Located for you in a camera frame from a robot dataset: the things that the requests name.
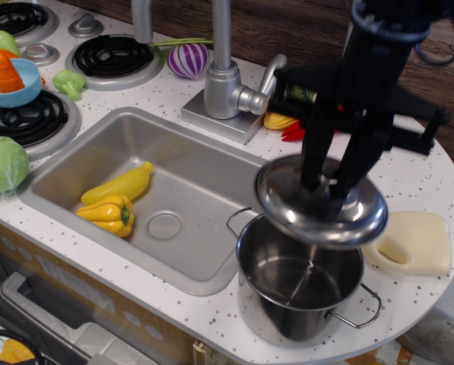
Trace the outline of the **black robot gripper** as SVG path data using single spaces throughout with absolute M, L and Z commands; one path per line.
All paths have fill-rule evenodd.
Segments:
M 306 126 L 301 183 L 314 192 L 335 130 L 350 134 L 332 197 L 345 198 L 367 176 L 384 151 L 393 147 L 428 154 L 450 111 L 398 85 L 414 46 L 428 32 L 397 31 L 392 25 L 354 24 L 337 65 L 281 68 L 269 110 L 292 116 Z M 317 93 L 314 104 L 286 95 L 295 84 Z M 364 128 L 365 122 L 372 126 Z

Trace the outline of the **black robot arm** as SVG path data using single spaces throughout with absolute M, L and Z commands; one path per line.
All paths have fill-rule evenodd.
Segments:
M 444 18 L 454 24 L 454 1 L 356 1 L 338 64 L 275 72 L 270 110 L 306 129 L 300 188 L 307 198 L 344 198 L 393 147 L 430 153 L 450 111 L 398 80 L 431 25 Z

